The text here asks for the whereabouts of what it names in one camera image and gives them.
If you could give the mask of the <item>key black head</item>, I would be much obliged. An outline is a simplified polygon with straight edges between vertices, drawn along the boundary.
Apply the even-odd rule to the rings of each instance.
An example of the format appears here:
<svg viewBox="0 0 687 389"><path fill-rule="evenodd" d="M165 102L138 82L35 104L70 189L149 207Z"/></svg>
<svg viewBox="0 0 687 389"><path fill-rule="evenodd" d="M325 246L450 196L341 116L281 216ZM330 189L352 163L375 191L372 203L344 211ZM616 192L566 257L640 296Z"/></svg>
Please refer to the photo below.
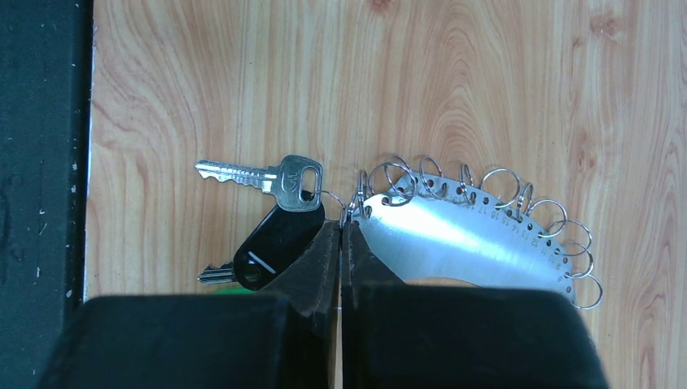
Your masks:
<svg viewBox="0 0 687 389"><path fill-rule="evenodd" d="M207 266L201 284L235 284L257 291L290 267L309 247L325 221L320 205L310 212L288 212L275 206L237 249L230 263Z"/></svg>

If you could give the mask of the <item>metal key organizer ring plate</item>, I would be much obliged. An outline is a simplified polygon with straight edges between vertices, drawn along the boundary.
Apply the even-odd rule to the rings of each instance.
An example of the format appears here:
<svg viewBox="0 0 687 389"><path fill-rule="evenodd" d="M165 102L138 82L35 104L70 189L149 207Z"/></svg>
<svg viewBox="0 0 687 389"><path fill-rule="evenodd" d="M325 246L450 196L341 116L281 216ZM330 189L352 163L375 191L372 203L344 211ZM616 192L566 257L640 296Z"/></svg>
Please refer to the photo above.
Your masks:
<svg viewBox="0 0 687 389"><path fill-rule="evenodd" d="M594 280L592 239L564 237L580 222L534 186L497 167L475 178L462 165L458 179L417 169L393 154L374 171L358 173L348 214L372 253L399 279L451 279L478 287L561 294L582 309L575 285ZM376 172L388 183L373 186Z"/></svg>

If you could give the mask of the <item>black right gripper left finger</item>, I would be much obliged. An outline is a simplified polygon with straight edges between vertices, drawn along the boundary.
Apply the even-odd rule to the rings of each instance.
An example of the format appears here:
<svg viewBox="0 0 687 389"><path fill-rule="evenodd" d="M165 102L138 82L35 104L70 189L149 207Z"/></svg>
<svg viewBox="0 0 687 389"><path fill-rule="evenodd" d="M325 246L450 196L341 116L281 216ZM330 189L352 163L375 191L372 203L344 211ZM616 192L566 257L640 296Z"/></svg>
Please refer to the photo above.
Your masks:
<svg viewBox="0 0 687 389"><path fill-rule="evenodd" d="M60 335L41 388L329 388L340 231L247 294L91 299Z"/></svg>

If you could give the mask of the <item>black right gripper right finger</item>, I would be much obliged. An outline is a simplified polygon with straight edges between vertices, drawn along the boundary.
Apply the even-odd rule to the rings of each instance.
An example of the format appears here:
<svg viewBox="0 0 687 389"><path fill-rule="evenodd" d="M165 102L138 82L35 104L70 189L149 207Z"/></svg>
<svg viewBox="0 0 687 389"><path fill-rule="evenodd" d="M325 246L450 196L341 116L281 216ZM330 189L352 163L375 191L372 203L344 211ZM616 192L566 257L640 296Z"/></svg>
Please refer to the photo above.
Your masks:
<svg viewBox="0 0 687 389"><path fill-rule="evenodd" d="M346 388L605 388L576 309L557 293L403 283L359 226L341 236Z"/></svg>

